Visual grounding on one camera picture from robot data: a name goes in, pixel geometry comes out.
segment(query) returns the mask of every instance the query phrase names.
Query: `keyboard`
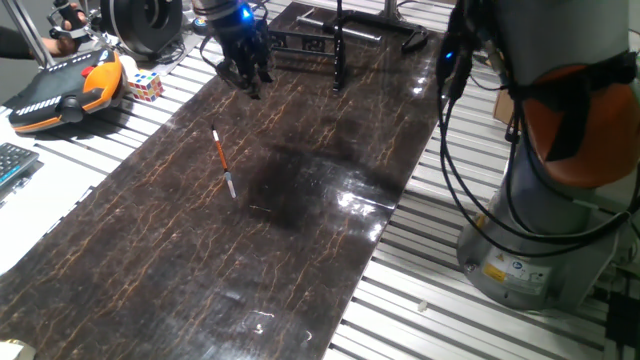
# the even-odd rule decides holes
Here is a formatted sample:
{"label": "keyboard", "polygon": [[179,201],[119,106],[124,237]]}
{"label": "keyboard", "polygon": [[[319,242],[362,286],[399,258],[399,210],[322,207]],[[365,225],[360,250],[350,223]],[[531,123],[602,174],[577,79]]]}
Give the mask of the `keyboard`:
{"label": "keyboard", "polygon": [[38,160],[38,153],[9,143],[0,145],[0,189],[29,169],[36,160]]}

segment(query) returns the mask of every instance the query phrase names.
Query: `rubik's cube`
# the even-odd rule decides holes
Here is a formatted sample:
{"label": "rubik's cube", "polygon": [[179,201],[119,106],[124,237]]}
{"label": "rubik's cube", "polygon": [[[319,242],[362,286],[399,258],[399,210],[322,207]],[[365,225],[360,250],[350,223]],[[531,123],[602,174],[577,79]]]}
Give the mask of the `rubik's cube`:
{"label": "rubik's cube", "polygon": [[129,88],[134,98],[149,102],[156,101],[164,92],[160,75],[148,71],[141,71],[129,79]]}

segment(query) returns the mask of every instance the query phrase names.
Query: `dark marble tabletop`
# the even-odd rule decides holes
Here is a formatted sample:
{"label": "dark marble tabletop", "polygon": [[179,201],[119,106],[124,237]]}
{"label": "dark marble tabletop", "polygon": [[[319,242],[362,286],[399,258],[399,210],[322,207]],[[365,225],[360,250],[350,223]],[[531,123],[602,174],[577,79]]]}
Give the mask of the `dark marble tabletop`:
{"label": "dark marble tabletop", "polygon": [[[308,9],[271,27],[311,32]],[[207,84],[0,277],[0,339],[40,360],[321,358],[435,126],[439,36],[401,56],[378,33],[348,40],[338,94],[330,60],[284,54],[260,101]]]}

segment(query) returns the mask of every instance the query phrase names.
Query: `orange pen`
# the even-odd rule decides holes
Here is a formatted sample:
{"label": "orange pen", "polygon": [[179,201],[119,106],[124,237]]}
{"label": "orange pen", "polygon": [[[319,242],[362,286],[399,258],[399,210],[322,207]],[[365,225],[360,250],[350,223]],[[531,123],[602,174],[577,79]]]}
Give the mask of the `orange pen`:
{"label": "orange pen", "polygon": [[213,133],[213,141],[215,141],[216,147],[218,148],[218,154],[220,154],[220,161],[222,161],[222,169],[224,170],[224,178],[227,181],[227,185],[229,186],[229,192],[231,193],[231,197],[235,199],[236,191],[233,187],[233,181],[231,181],[231,173],[229,172],[229,168],[227,167],[227,160],[225,159],[224,152],[222,151],[220,137],[218,136],[218,132],[213,125],[211,125],[211,132]]}

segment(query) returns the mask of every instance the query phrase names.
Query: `warning label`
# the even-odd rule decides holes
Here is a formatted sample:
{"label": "warning label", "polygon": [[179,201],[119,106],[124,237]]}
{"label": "warning label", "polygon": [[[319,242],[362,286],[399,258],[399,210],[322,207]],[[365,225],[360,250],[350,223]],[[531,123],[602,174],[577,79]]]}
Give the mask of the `warning label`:
{"label": "warning label", "polygon": [[550,270],[550,267],[531,265],[494,248],[489,253],[482,272],[511,290],[539,295]]}

